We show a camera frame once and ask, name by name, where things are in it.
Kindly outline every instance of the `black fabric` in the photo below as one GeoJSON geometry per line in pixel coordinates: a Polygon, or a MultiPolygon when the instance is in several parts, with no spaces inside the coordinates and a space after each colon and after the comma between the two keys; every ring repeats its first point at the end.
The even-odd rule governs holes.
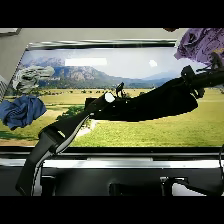
{"type": "Polygon", "coordinates": [[[183,85],[183,79],[173,79],[159,88],[141,96],[116,101],[96,114],[96,120],[144,121],[176,116],[198,107],[196,99],[183,85]]]}

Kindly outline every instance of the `crumpled fabric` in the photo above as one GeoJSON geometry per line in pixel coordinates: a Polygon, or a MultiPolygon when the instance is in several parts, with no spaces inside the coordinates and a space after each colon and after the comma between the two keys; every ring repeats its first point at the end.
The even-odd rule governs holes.
{"type": "Polygon", "coordinates": [[[174,56],[211,65],[212,52],[224,62],[224,28],[189,28],[174,56]]]}
{"type": "Polygon", "coordinates": [[[51,66],[30,66],[19,70],[13,81],[12,86],[15,90],[19,90],[22,93],[28,93],[32,89],[37,88],[39,80],[46,80],[54,74],[54,68],[51,66]]]}
{"type": "Polygon", "coordinates": [[[35,96],[21,96],[13,102],[3,100],[0,104],[0,119],[11,130],[32,124],[46,112],[44,103],[35,96]]]}

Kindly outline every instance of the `black device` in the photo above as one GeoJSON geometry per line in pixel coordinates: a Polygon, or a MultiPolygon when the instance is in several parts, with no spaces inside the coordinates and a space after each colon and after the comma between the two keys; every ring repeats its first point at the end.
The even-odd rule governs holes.
{"type": "Polygon", "coordinates": [[[118,96],[123,90],[122,83],[117,88],[117,97],[105,93],[98,99],[88,98],[83,112],[45,127],[21,171],[16,184],[17,191],[22,195],[33,195],[35,181],[40,181],[40,168],[44,160],[63,152],[88,118],[119,121],[152,120],[187,113],[197,108],[196,98],[203,97],[203,88],[224,83],[224,67],[215,53],[213,56],[211,69],[206,68],[202,73],[195,75],[191,67],[187,66],[180,78],[170,80],[161,87],[135,98],[125,98],[124,94],[118,96]]]}

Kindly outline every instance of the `purple cloth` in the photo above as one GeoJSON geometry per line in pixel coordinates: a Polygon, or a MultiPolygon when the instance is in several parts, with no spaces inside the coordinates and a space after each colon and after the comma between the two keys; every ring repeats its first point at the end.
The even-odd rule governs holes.
{"type": "Polygon", "coordinates": [[[174,56],[176,59],[189,58],[210,65],[213,51],[224,62],[224,28],[189,28],[174,56]]]}
{"type": "Polygon", "coordinates": [[[11,130],[30,125],[45,112],[44,103],[35,96],[22,96],[12,103],[4,100],[0,104],[0,119],[11,130]]]}

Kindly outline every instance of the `gray surface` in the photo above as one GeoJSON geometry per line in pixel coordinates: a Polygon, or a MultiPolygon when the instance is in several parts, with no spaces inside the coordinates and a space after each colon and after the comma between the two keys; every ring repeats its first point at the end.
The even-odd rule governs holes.
{"type": "Polygon", "coordinates": [[[42,41],[177,39],[183,29],[169,33],[162,28],[22,28],[19,35],[0,37],[0,75],[11,79],[29,43],[42,41]]]}

